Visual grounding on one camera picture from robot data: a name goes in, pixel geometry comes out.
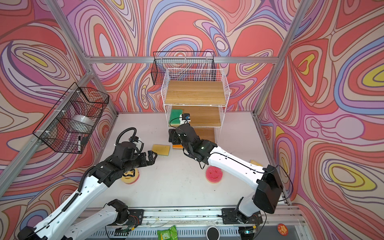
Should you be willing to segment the white wire wooden shelf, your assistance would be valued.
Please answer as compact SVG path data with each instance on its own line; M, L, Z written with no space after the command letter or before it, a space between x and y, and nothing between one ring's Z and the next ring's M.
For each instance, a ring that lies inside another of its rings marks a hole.
M230 98L227 76L222 69L169 68L161 87L167 127L172 109L191 116L189 124L201 139L217 143Z

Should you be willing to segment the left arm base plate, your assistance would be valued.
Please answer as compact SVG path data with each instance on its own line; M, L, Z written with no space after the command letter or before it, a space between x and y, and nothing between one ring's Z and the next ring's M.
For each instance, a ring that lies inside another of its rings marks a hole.
M115 225L137 227L143 222L144 210L143 209L127 209L118 213Z

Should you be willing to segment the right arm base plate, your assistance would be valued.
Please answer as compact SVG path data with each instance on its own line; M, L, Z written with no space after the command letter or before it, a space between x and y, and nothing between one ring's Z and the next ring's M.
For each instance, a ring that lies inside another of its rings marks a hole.
M218 217L222 218L225 225L252 224L258 226L264 222L260 212L247 217L235 208L221 209L221 214Z

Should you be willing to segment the yellow sponge green back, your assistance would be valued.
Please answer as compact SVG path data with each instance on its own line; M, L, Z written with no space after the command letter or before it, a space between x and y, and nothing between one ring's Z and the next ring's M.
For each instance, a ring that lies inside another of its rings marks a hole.
M154 144L152 147L152 151L160 156L168 156L170 153L170 149L171 146L169 145Z

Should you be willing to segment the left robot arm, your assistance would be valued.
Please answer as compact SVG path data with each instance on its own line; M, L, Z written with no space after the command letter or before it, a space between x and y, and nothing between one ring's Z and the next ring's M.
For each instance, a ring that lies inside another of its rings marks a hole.
M90 203L122 177L133 177L137 168L154 165L158 154L142 152L135 143L116 144L112 155L89 168L81 178L79 187L54 212L35 227L24 227L17 235L19 240L75 240L85 239L99 228L110 224L126 225L131 214L120 200L112 200L97 214L73 223Z

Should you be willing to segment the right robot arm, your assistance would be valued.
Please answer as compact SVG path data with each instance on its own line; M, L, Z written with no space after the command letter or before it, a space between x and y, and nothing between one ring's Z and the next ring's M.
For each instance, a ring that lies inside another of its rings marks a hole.
M170 127L180 139L185 156L199 164L219 168L242 180L254 190L252 194L240 200L238 212L241 215L251 217L258 211L275 213L284 188L276 167L257 166L230 154L216 143L201 139L189 123Z

